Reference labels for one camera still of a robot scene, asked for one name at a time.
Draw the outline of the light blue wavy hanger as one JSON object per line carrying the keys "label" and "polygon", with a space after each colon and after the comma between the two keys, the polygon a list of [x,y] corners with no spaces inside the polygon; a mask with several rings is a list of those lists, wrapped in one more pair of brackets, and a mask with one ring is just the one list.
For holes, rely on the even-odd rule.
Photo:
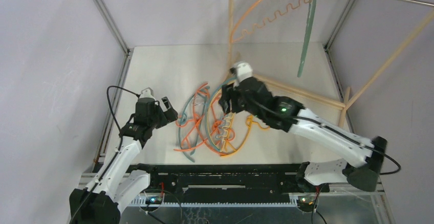
{"label": "light blue wavy hanger", "polygon": [[216,88],[211,92],[210,98],[207,100],[206,105],[205,105],[205,112],[204,112],[204,118],[203,118],[203,123],[205,126],[205,132],[206,132],[206,136],[207,136],[207,141],[210,144],[211,148],[214,149],[216,152],[220,152],[219,148],[216,146],[216,144],[214,143],[213,137],[212,137],[212,131],[211,131],[211,127],[209,125],[209,119],[208,119],[208,113],[210,112],[211,108],[212,108],[212,102],[215,98],[215,96],[221,92],[221,88],[223,85],[226,84],[231,84],[236,80],[235,77],[230,77],[227,78],[225,81],[223,81],[221,84],[217,85]]}

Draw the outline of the pale yellow wavy hanger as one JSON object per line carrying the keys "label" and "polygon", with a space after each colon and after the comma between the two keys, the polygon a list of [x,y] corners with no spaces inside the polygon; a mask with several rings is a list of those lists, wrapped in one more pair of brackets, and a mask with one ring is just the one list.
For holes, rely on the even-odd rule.
{"label": "pale yellow wavy hanger", "polygon": [[232,130],[232,122],[234,113],[222,115],[219,119],[215,120],[212,126],[212,137],[214,143],[219,148],[220,153],[229,153],[228,146],[230,141],[234,139],[234,131]]}

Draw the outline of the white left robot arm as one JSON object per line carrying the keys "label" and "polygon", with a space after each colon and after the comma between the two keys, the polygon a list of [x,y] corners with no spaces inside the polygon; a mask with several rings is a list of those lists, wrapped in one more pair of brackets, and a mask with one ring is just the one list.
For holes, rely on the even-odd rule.
{"label": "white left robot arm", "polygon": [[167,97],[161,101],[153,96],[140,97],[135,112],[120,129],[120,141],[111,159],[83,189],[74,189],[70,194],[70,223],[119,223],[125,208],[140,191],[157,190],[160,178],[151,172],[134,170],[126,180],[123,177],[153,131],[177,118]]}

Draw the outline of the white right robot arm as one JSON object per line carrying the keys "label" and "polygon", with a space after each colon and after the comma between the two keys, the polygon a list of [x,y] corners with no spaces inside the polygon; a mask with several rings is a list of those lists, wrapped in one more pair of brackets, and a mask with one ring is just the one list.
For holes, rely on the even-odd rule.
{"label": "white right robot arm", "polygon": [[239,84],[223,84],[221,91],[219,105],[224,113],[247,111],[270,128],[307,138],[341,157],[324,163],[302,163],[301,173],[296,177],[296,186],[301,191],[341,182],[366,192],[376,190],[386,157],[385,138],[369,139],[348,132],[290,97],[273,95],[254,77]]}

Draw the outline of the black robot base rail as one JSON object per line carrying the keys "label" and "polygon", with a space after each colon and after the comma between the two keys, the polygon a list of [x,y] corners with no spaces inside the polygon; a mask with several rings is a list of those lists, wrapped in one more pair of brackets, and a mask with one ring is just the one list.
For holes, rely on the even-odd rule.
{"label": "black robot base rail", "polygon": [[163,190],[168,202],[192,205],[293,205],[292,195],[314,197],[330,187],[302,179],[301,164],[152,165],[127,168],[150,174],[150,186]]}

